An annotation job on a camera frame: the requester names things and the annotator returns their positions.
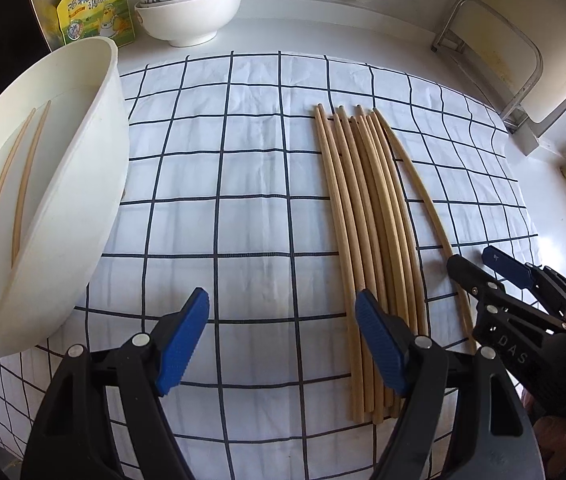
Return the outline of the metal dish rack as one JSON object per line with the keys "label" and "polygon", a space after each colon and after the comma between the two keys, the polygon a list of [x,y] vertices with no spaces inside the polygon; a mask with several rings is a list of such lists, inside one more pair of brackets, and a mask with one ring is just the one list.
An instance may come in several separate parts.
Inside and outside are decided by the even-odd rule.
{"label": "metal dish rack", "polygon": [[482,0],[456,0],[430,45],[461,70],[501,119],[519,127],[524,101],[540,82],[544,59],[522,29]]}

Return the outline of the wooden chopstick seven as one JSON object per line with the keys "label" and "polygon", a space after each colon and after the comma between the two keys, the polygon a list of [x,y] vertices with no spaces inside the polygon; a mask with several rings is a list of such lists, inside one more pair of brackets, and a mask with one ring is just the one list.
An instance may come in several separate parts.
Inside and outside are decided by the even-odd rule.
{"label": "wooden chopstick seven", "polygon": [[398,169],[381,123],[375,114],[368,114],[364,119],[370,127],[371,138],[385,179],[385,202],[389,214],[388,245],[395,311],[408,323],[413,333],[423,334],[425,328],[423,283],[417,272],[414,235],[409,227],[409,214],[405,199],[402,197]]}

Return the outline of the yellow seasoning pouch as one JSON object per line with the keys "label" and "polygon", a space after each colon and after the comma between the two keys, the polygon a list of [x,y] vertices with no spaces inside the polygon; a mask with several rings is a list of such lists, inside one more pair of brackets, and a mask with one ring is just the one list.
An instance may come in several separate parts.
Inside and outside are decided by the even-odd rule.
{"label": "yellow seasoning pouch", "polygon": [[136,39],[128,0],[60,0],[56,15],[64,44],[104,37],[121,47]]}

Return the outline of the wooden chopstick eight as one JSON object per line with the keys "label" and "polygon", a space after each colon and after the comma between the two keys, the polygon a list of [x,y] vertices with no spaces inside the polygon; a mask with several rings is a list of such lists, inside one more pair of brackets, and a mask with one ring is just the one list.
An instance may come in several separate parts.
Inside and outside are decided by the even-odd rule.
{"label": "wooden chopstick eight", "polygon": [[381,148],[384,152],[384,157],[388,165],[391,179],[391,188],[394,191],[394,196],[399,211],[399,231],[402,233],[400,242],[401,250],[408,258],[408,271],[405,272],[405,275],[411,281],[412,287],[412,298],[410,299],[411,304],[409,307],[409,312],[413,315],[415,324],[414,328],[417,330],[417,333],[428,336],[429,328],[427,324],[426,295],[420,267],[420,257],[419,255],[417,255],[417,244],[415,244],[415,237],[409,207],[407,201],[405,200],[405,194],[403,194],[400,174],[397,168],[397,164],[394,160],[394,155],[393,153],[391,153],[387,138],[383,133],[379,122],[373,116],[373,112],[370,114],[370,119],[373,122],[377,139],[379,139],[379,143],[381,144]]}

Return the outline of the wooden chopstick four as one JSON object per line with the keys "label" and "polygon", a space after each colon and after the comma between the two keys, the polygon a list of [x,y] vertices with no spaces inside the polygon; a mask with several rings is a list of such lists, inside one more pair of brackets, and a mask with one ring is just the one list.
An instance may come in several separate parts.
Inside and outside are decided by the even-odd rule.
{"label": "wooden chopstick four", "polygon": [[[371,180],[371,171],[367,168],[367,158],[355,118],[345,117],[344,131],[348,151],[353,162],[353,177],[357,189],[357,192],[350,193],[355,210],[363,271],[363,284],[358,285],[357,290],[367,288],[376,297],[379,305],[386,307],[382,255],[379,250],[376,217],[369,190],[369,184],[373,181]],[[386,388],[383,385],[381,375],[379,375],[379,370],[373,363],[371,351],[364,338],[361,338],[361,344],[365,409],[372,415],[373,424],[379,425],[384,421],[386,413]]]}

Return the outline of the wooden chopstick two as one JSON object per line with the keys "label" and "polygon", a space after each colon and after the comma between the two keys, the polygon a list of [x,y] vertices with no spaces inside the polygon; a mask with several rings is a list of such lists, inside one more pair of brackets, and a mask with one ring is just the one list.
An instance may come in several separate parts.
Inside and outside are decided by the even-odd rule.
{"label": "wooden chopstick two", "polygon": [[[346,221],[347,230],[350,243],[351,260],[353,260],[353,274],[355,274],[355,302],[358,292],[357,286],[363,284],[363,271],[362,271],[362,259],[361,252],[359,249],[359,237],[356,230],[356,220],[355,220],[355,210],[353,209],[353,199],[350,196],[351,192],[357,192],[355,185],[355,178],[353,177],[353,162],[348,151],[348,143],[346,140],[346,135],[344,131],[345,126],[345,115],[341,110],[336,110],[333,116],[333,126],[332,132],[336,146],[338,149],[339,158],[341,159],[341,167],[343,167],[346,181],[346,197],[345,197],[345,209],[346,209]],[[355,306],[353,306],[353,314],[355,315]],[[360,333],[360,328],[357,323],[360,343],[363,336]],[[362,367],[363,367],[363,352],[361,344],[361,356],[362,356]]]}

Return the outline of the wooden chopstick one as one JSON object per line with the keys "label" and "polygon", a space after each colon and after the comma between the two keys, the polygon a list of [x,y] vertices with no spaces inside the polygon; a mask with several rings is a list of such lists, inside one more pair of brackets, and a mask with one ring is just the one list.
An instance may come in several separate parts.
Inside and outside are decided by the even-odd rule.
{"label": "wooden chopstick one", "polygon": [[346,221],[346,181],[330,122],[321,103],[315,106],[315,125],[317,126],[325,181],[330,195],[335,240],[338,249],[339,266],[341,267],[341,281],[343,282],[348,353],[351,368],[351,417],[354,422],[360,424],[360,422],[365,420],[364,383],[360,335],[355,315],[353,314],[356,283],[355,274],[353,274],[353,260],[351,260]]}

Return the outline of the white blue checked cloth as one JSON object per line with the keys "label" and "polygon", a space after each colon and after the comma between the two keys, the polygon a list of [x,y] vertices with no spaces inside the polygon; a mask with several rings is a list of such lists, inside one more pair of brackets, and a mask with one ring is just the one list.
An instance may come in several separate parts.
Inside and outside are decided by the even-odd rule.
{"label": "white blue checked cloth", "polygon": [[229,53],[122,73],[128,185],[93,278],[51,337],[0,358],[0,446],[26,447],[61,356],[116,347],[182,306],[210,315],[163,399],[200,479],[365,479],[393,422],[350,415],[347,304],[315,108],[377,108],[417,168],[452,248],[538,258],[498,115],[397,70]]}

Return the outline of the plain white bowl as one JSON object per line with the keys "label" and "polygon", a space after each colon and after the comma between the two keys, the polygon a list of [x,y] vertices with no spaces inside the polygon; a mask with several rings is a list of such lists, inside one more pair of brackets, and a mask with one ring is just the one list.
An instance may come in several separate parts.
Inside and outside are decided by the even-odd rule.
{"label": "plain white bowl", "polygon": [[235,18],[242,0],[172,0],[134,6],[143,30],[175,48],[194,47],[215,38]]}

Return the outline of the large white plastic basin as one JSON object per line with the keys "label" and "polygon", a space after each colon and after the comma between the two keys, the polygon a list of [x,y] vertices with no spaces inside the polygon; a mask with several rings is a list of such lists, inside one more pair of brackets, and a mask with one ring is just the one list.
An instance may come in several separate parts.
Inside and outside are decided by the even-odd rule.
{"label": "large white plastic basin", "polygon": [[129,159],[117,61],[113,40],[78,40],[0,94],[0,171],[36,108],[0,198],[0,358],[65,322],[110,236]]}

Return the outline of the wooden chopstick three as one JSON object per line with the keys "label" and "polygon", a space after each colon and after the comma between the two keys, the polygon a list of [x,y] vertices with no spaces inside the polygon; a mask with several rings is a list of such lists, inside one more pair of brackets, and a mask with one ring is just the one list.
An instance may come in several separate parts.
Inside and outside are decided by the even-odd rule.
{"label": "wooden chopstick three", "polygon": [[376,291],[376,250],[370,240],[368,208],[364,205],[365,180],[359,151],[344,107],[334,114],[334,166],[337,172],[344,234],[347,242],[348,323],[353,358],[353,416],[356,422],[371,419],[379,425],[385,418],[385,387],[363,340],[356,319],[355,299],[363,289]]}

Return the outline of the wooden chopstick six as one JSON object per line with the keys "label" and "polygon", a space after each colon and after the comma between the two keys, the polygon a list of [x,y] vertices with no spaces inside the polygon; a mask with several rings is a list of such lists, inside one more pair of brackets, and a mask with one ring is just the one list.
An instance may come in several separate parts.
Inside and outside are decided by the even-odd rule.
{"label": "wooden chopstick six", "polygon": [[405,230],[402,229],[402,221],[399,219],[400,214],[394,185],[391,182],[383,148],[379,144],[379,139],[377,139],[370,119],[364,114],[361,106],[357,107],[357,119],[373,172],[377,196],[379,196],[379,206],[381,206],[383,216],[385,240],[389,254],[388,266],[394,296],[394,301],[390,304],[390,311],[407,322],[411,330],[416,330],[417,310],[415,310],[411,263],[407,255]]}

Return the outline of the wooden chopstick five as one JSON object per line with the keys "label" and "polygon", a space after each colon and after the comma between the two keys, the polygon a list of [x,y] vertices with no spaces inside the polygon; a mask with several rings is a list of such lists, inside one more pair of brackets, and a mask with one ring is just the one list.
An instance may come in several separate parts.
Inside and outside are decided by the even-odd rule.
{"label": "wooden chopstick five", "polygon": [[375,136],[361,105],[356,106],[356,121],[360,139],[364,146],[365,157],[367,158],[367,168],[370,169],[371,180],[374,182],[374,184],[369,184],[369,190],[376,217],[377,240],[379,241],[379,250],[381,251],[383,262],[386,289],[385,310],[389,314],[397,315],[400,313],[397,301],[401,299],[400,292],[403,285],[401,274],[402,262],[397,242],[394,238],[396,233],[394,211],[390,205],[386,174],[379,158],[379,151],[376,148]]}

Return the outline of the wooden chopstick nine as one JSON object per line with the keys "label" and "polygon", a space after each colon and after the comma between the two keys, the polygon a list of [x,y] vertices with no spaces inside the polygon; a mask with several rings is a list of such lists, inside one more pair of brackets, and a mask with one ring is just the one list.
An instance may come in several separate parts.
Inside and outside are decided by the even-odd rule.
{"label": "wooden chopstick nine", "polygon": [[[423,200],[423,205],[428,214],[429,223],[436,233],[438,240],[440,241],[443,255],[446,257],[446,259],[451,258],[452,256],[454,256],[454,252],[452,252],[452,247],[448,240],[446,230],[444,229],[436,207],[432,202],[432,199],[430,198],[419,173],[417,172],[417,168],[414,167],[410,156],[408,155],[407,151],[405,151],[405,148],[397,138],[394,130],[391,129],[381,111],[376,107],[374,107],[373,116],[379,122],[379,125],[381,126],[389,145],[397,152],[399,158],[402,160],[403,166],[405,166],[405,169],[408,171],[412,185],[417,190],[417,193],[419,193],[420,199]],[[472,315],[470,314],[470,304],[466,291],[459,284],[455,284],[454,287],[456,292],[458,293],[458,312],[460,312],[460,320],[464,334],[468,338],[469,348],[471,348],[473,351],[476,351],[477,342],[472,335],[474,325]]]}

